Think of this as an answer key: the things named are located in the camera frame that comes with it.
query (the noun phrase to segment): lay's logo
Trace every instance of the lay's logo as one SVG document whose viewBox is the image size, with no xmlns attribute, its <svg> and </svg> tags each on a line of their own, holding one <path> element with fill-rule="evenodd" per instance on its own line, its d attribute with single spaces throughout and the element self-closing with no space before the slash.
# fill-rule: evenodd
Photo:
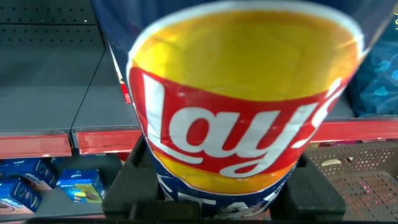
<svg viewBox="0 0 398 224">
<path fill-rule="evenodd" d="M 131 70 L 137 113 L 155 157 L 196 189 L 248 194 L 281 179 L 344 90 L 276 102 L 216 95 Z"/>
<path fill-rule="evenodd" d="M 156 21 L 126 66 L 154 156 L 194 189 L 268 188 L 343 92 L 362 34 L 349 16 L 301 1 L 220 1 Z"/>
</svg>

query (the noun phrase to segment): oreo package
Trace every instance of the oreo package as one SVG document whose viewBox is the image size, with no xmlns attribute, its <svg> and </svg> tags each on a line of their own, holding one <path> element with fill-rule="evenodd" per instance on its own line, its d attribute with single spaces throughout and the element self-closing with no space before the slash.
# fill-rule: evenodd
<svg viewBox="0 0 398 224">
<path fill-rule="evenodd" d="M 43 159 L 6 159 L 0 174 L 7 178 L 21 178 L 35 190 L 52 190 L 57 184 L 57 173 Z"/>
<path fill-rule="evenodd" d="M 36 212 L 41 196 L 21 179 L 0 179 L 0 214 Z"/>
<path fill-rule="evenodd" d="M 98 170 L 63 170 L 57 185 L 74 202 L 101 203 L 105 196 L 105 188 Z"/>
</svg>

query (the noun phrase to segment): brown plastic crate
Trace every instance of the brown plastic crate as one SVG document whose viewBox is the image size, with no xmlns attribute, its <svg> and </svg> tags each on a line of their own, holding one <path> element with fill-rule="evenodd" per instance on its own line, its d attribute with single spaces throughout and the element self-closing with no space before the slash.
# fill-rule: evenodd
<svg viewBox="0 0 398 224">
<path fill-rule="evenodd" d="M 345 220 L 398 221 L 398 143 L 318 147 L 305 152 L 345 199 Z M 333 159 L 340 164 L 325 165 Z"/>
</svg>

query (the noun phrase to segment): lay's chip canister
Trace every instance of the lay's chip canister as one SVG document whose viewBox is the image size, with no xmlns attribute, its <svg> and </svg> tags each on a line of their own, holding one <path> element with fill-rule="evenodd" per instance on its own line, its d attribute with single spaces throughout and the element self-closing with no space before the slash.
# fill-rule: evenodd
<svg viewBox="0 0 398 224">
<path fill-rule="evenodd" d="M 167 200 L 234 219 L 276 198 L 396 2 L 93 5 Z"/>
</svg>

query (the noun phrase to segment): blue printed bag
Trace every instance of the blue printed bag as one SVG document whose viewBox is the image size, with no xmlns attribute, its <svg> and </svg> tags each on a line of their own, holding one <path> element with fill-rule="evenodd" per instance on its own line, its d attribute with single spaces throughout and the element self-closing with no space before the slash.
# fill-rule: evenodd
<svg viewBox="0 0 398 224">
<path fill-rule="evenodd" d="M 376 42 L 350 87 L 356 116 L 398 114 L 398 43 Z"/>
</svg>

